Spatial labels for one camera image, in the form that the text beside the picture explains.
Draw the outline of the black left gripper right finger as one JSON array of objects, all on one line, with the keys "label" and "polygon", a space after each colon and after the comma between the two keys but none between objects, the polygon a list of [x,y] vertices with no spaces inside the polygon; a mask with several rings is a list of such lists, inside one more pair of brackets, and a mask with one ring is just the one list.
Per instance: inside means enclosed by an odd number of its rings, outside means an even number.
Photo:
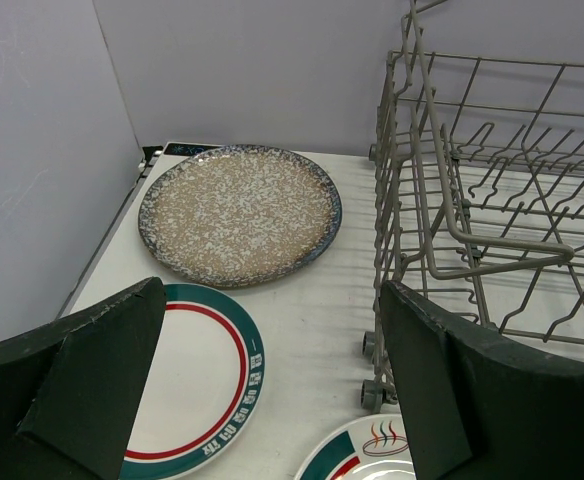
[{"label": "black left gripper right finger", "polygon": [[381,325],[420,479],[584,479],[584,362],[388,281]]}]

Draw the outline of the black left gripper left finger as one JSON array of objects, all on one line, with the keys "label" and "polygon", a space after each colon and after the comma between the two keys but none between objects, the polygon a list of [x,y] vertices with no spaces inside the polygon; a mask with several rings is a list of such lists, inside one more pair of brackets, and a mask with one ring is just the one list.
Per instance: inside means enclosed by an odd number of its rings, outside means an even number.
[{"label": "black left gripper left finger", "polygon": [[149,277],[0,342],[0,479],[118,478],[165,307]]}]

